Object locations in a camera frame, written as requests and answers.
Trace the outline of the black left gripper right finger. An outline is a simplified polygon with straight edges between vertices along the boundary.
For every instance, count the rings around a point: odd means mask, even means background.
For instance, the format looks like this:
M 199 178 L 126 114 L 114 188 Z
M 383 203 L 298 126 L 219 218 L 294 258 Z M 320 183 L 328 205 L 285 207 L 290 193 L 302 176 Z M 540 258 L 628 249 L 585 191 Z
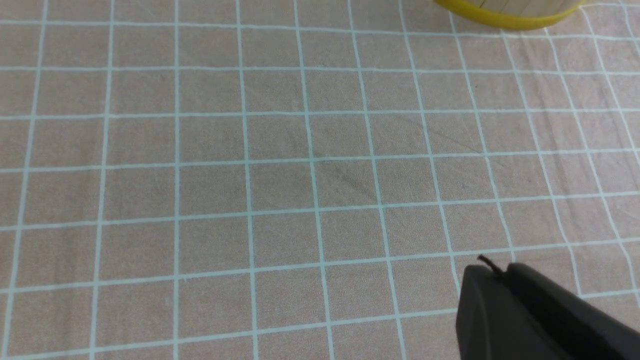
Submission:
M 572 360 L 637 360 L 639 332 L 523 263 L 511 263 L 505 284 Z

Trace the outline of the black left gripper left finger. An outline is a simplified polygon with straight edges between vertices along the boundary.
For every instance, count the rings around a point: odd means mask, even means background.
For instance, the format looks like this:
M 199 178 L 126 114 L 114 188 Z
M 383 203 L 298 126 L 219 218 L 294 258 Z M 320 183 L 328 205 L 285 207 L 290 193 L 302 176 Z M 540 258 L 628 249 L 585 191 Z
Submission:
M 455 318 L 462 360 L 569 360 L 485 265 L 463 272 Z

